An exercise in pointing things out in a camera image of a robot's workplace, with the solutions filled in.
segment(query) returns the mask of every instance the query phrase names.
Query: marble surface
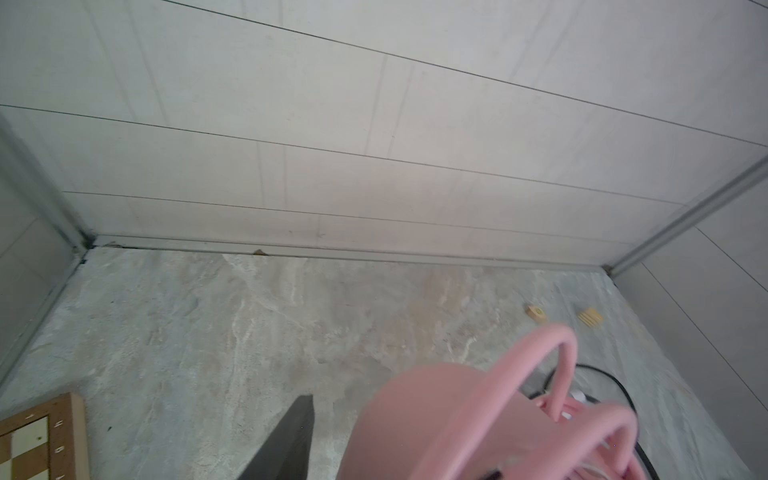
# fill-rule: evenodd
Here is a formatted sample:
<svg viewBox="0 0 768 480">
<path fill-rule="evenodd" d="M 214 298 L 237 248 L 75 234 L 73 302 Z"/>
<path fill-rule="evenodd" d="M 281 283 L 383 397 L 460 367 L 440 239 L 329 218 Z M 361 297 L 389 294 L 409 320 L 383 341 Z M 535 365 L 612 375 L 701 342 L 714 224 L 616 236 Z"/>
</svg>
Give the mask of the marble surface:
<svg viewBox="0 0 768 480">
<path fill-rule="evenodd" d="M 0 413 L 74 390 L 92 478 L 224 480 L 312 393 L 310 478 L 330 480 L 381 385 L 426 362 L 487 369 L 535 328 L 526 303 L 575 329 L 581 362 L 625 382 L 661 478 L 752 478 L 602 273 L 97 248 L 0 390 Z M 599 328 L 576 319 L 586 306 Z M 621 398 L 592 372 L 576 383 Z"/>
</svg>

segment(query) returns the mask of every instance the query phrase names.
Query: wooden chessboard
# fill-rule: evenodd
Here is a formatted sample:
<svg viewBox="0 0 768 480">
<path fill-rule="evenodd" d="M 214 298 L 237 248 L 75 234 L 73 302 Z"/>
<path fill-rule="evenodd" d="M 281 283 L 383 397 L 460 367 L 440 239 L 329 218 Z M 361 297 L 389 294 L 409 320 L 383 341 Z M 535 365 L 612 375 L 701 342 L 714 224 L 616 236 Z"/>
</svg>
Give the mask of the wooden chessboard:
<svg viewBox="0 0 768 480">
<path fill-rule="evenodd" d="M 74 393 L 0 420 L 0 480 L 88 480 L 83 400 Z"/>
</svg>

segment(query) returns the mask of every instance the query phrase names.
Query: wooden piece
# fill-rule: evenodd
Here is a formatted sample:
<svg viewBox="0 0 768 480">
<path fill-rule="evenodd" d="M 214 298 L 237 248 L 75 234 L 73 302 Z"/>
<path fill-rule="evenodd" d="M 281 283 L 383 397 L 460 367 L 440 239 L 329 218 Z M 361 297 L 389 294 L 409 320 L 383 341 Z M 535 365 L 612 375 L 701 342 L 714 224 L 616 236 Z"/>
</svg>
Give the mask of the wooden piece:
<svg viewBox="0 0 768 480">
<path fill-rule="evenodd" d="M 536 320 L 536 323 L 546 323 L 549 321 L 547 314 L 544 313 L 544 310 L 542 310 L 540 306 L 528 305 L 528 308 L 525 309 L 525 312 L 532 319 Z"/>
<path fill-rule="evenodd" d="M 597 310 L 591 307 L 579 313 L 578 319 L 584 322 L 586 326 L 590 326 L 592 328 L 600 325 L 603 322 L 603 316 L 598 313 Z"/>
<path fill-rule="evenodd" d="M 83 400 L 65 393 L 0 420 L 0 475 L 88 480 Z"/>
</svg>

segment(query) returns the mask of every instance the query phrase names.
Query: pink handle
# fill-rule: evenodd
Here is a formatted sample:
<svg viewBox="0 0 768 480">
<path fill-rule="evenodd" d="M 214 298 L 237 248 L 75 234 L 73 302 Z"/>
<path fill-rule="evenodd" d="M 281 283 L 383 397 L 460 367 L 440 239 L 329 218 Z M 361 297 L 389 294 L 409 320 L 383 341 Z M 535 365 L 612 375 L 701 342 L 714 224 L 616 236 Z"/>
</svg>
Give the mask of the pink handle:
<svg viewBox="0 0 768 480">
<path fill-rule="evenodd" d="M 607 436 L 616 445 L 607 451 L 606 464 L 624 476 L 637 440 L 637 417 L 627 407 L 601 403 L 576 415 L 544 440 L 518 464 L 504 468 L 504 478 L 550 480 L 564 478 Z"/>
<path fill-rule="evenodd" d="M 516 343 L 499 360 L 429 446 L 411 480 L 458 477 L 486 432 L 534 368 L 560 346 L 557 373 L 546 413 L 557 422 L 576 369 L 576 335 L 562 324 L 543 326 Z"/>
</svg>

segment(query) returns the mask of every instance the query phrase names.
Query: white vein in marble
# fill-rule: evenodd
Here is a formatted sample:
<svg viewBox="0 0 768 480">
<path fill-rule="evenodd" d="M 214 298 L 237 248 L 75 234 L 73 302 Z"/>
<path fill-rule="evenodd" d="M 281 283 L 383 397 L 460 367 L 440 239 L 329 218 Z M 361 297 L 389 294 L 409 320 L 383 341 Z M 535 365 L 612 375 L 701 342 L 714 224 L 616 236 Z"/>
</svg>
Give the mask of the white vein in marble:
<svg viewBox="0 0 768 480">
<path fill-rule="evenodd" d="M 542 306 L 625 382 L 661 478 L 752 478 L 601 273 L 97 248 L 0 391 L 10 414 L 85 398 L 92 478 L 229 480 L 314 394 L 310 478 L 335 477 L 360 409 L 425 362 L 490 367 Z M 596 329 L 576 312 L 593 306 Z M 554 357 L 529 381 L 540 385 Z M 578 386 L 621 394 L 592 372 Z"/>
</svg>

